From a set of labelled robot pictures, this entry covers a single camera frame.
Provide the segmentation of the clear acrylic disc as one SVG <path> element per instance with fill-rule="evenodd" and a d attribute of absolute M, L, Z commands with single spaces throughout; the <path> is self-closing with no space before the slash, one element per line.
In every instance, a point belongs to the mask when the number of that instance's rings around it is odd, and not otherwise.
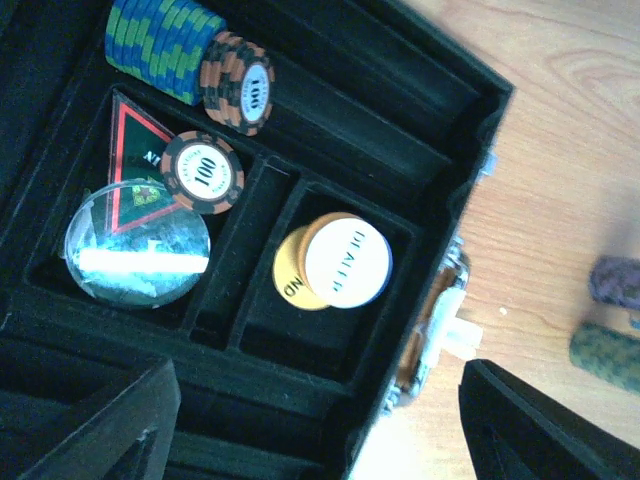
<path fill-rule="evenodd" d="M 86 195 L 61 247 L 82 290 L 129 309 L 155 309 L 183 297 L 210 255 L 202 216 L 174 201 L 162 183 L 142 178 Z"/>

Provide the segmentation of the purple big blind button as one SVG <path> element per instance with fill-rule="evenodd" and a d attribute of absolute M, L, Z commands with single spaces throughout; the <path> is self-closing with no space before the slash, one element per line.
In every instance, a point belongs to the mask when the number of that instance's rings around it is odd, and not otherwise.
<path fill-rule="evenodd" d="M 329 307 L 306 284 L 300 258 L 306 253 L 310 240 L 324 226 L 343 218 L 358 218 L 348 212 L 331 212 L 318 217 L 309 225 L 292 231 L 278 247 L 272 265 L 272 279 L 276 291 L 294 307 L 305 311 L 319 311 Z"/>

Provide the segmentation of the white dealer button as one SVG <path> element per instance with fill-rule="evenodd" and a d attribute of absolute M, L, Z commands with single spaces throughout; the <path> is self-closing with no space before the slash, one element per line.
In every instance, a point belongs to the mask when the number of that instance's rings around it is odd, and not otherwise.
<path fill-rule="evenodd" d="M 367 221 L 345 217 L 313 233 L 303 248 L 309 288 L 330 306 L 350 309 L 374 300 L 393 268 L 387 239 Z"/>

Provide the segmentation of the black poker set case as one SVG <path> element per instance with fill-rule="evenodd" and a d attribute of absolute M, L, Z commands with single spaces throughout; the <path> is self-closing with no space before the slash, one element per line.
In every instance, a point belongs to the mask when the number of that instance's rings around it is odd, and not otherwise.
<path fill-rule="evenodd" d="M 110 66 L 107 1 L 1 5 L 1 462 L 14 440 L 149 356 L 181 390 L 170 479 L 345 479 L 504 117 L 513 85 L 398 1 L 211 1 L 275 70 L 246 137 Z M 246 187 L 207 217 L 212 260 L 154 310 L 92 299 L 59 255 L 107 180 L 112 96 L 226 140 Z M 366 306 L 305 312 L 275 290 L 286 235 L 346 211 L 388 240 Z"/>

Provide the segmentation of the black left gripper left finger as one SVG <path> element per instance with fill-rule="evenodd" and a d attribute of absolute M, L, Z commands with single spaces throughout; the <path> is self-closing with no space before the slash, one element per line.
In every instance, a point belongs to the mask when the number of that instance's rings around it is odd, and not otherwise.
<path fill-rule="evenodd" d="M 132 479 L 161 479 L 181 402 L 174 364 L 129 370 L 19 443 L 21 479 L 104 479 L 121 459 Z"/>

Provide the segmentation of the brown poker chip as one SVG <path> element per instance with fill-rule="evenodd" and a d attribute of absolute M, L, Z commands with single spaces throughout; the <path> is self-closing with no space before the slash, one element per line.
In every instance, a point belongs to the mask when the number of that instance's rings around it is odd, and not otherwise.
<path fill-rule="evenodd" d="M 160 171 L 174 200 L 203 215 L 231 209 L 245 186 L 235 150 L 220 137 L 201 131 L 176 135 L 166 145 Z"/>

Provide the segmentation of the brown chips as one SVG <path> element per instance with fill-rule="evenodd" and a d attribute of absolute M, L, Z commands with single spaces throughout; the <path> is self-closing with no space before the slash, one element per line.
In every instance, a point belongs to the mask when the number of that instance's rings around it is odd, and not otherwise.
<path fill-rule="evenodd" d="M 264 48 L 228 30 L 214 37 L 199 77 L 204 109 L 212 120 L 256 135 L 271 114 L 274 84 L 274 67 Z"/>

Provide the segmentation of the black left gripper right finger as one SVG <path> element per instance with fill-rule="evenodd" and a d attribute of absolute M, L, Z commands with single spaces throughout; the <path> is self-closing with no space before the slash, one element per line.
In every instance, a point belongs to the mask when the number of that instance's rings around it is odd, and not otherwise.
<path fill-rule="evenodd" d="M 637 479 L 639 450 L 490 360 L 465 364 L 461 424 L 478 479 Z"/>

